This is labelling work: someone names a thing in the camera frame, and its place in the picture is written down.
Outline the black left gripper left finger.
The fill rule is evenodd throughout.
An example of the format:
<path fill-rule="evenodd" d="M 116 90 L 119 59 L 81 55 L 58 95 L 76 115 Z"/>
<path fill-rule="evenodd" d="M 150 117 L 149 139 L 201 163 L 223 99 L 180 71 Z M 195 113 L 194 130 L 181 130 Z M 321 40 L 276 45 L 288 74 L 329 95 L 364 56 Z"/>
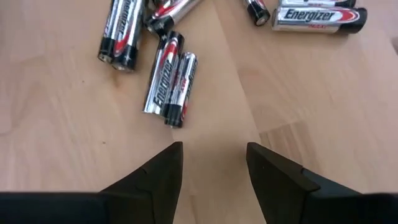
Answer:
<path fill-rule="evenodd" d="M 159 152 L 101 191 L 110 223 L 173 223 L 183 176 L 183 143 Z"/>

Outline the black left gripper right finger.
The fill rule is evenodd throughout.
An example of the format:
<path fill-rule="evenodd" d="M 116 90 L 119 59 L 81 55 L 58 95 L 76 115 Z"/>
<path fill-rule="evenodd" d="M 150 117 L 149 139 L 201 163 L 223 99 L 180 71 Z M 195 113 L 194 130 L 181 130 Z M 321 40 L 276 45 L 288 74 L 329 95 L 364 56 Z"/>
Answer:
<path fill-rule="evenodd" d="M 267 223 L 303 223 L 306 200 L 315 194 L 326 197 L 360 194 L 256 142 L 247 144 L 246 162 Z"/>

